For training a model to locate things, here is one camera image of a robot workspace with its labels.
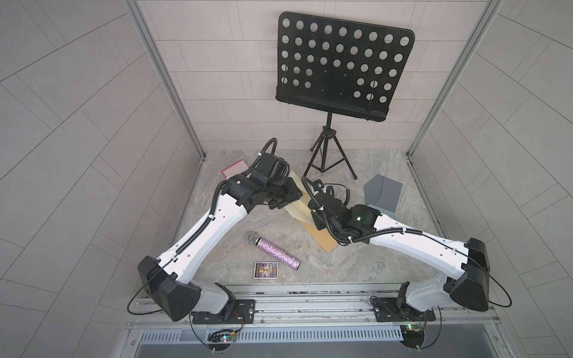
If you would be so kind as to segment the cream envelope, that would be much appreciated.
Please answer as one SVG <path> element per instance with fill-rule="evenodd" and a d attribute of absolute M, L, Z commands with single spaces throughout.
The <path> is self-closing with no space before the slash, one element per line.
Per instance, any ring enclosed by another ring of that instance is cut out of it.
<path fill-rule="evenodd" d="M 296 186 L 300 189 L 302 197 L 298 201 L 288 204 L 285 209 L 294 219 L 307 225 L 314 225 L 312 212 L 308 207 L 308 203 L 311 201 L 310 196 L 304 188 L 300 177 L 294 171 L 290 172 L 289 177 L 294 180 Z"/>

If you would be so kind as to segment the pink red-bordered letter paper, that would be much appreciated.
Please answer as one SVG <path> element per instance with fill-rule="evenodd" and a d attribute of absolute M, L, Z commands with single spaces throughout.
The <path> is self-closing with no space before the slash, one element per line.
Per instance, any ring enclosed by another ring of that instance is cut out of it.
<path fill-rule="evenodd" d="M 222 170 L 222 174 L 226 179 L 230 179 L 231 177 L 241 174 L 245 172 L 249 168 L 249 165 L 246 164 L 244 160 L 237 161 L 236 163 L 232 164 L 228 168 Z"/>

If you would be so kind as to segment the dark grey envelope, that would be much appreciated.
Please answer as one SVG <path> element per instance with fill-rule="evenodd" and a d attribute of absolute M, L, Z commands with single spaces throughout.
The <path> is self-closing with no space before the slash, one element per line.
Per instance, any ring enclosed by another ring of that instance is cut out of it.
<path fill-rule="evenodd" d="M 402 188 L 403 183 L 376 175 L 363 186 L 365 204 L 396 212 Z"/>

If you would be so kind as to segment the blue-grey envelope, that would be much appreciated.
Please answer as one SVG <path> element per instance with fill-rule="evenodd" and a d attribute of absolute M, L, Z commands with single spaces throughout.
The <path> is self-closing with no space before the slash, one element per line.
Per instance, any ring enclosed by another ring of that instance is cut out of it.
<path fill-rule="evenodd" d="M 397 219 L 396 213 L 395 213 L 394 211 L 388 210 L 388 209 L 384 209 L 384 208 L 380 208 L 379 210 L 380 210 L 380 212 L 382 212 L 384 215 L 387 215 L 387 216 L 389 216 L 390 218 L 395 219 L 395 220 Z"/>

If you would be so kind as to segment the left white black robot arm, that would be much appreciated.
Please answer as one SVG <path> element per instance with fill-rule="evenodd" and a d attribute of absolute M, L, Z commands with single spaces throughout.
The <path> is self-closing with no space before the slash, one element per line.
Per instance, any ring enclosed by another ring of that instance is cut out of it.
<path fill-rule="evenodd" d="M 193 278 L 210 251 L 256 206 L 281 209 L 302 197 L 289 176 L 289 164 L 271 153 L 260 153 L 246 171 L 221 181 L 206 214 L 159 257 L 147 256 L 137 270 L 143 290 L 160 311 L 178 322 L 191 314 L 228 322 L 235 295 L 220 283 L 202 286 Z"/>

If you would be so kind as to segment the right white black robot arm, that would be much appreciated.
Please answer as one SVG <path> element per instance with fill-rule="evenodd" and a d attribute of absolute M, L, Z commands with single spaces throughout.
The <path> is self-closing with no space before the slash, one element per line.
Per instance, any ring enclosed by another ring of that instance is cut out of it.
<path fill-rule="evenodd" d="M 432 266 L 439 274 L 401 285 L 393 310 L 406 321 L 443 304 L 469 310 L 489 309 L 489 259 L 485 244 L 447 240 L 409 227 L 362 204 L 347 208 L 320 180 L 303 178 L 309 208 L 319 229 L 326 229 L 341 246 L 356 243 L 392 249 Z"/>

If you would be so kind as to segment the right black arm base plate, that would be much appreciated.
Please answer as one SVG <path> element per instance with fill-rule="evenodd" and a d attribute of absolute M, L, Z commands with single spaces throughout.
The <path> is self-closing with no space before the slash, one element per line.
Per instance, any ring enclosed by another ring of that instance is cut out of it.
<path fill-rule="evenodd" d="M 376 322 L 434 322 L 433 310 L 418 311 L 407 304 L 398 304 L 397 298 L 371 296 L 370 304 L 374 309 Z"/>

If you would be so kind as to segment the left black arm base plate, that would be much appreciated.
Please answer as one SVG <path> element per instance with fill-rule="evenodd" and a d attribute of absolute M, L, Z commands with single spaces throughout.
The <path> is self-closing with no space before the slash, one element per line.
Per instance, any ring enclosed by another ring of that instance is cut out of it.
<path fill-rule="evenodd" d="M 191 313 L 192 323 L 195 325 L 231 325 L 252 324 L 255 314 L 255 300 L 233 301 L 233 306 L 227 304 L 221 313 L 208 312 Z"/>

